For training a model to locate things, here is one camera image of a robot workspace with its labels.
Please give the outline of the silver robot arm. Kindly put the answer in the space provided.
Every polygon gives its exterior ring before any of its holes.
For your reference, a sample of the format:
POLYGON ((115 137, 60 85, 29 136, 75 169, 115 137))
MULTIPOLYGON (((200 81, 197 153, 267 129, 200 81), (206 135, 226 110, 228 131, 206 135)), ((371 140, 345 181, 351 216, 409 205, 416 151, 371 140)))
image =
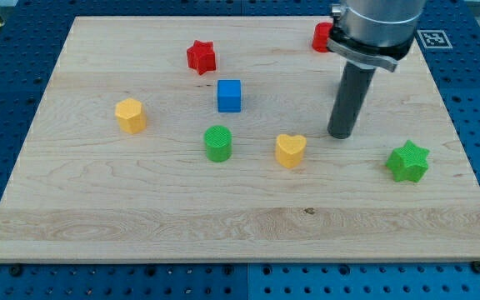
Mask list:
POLYGON ((331 6, 327 49, 360 68, 394 72, 413 43, 425 0, 341 0, 331 6))

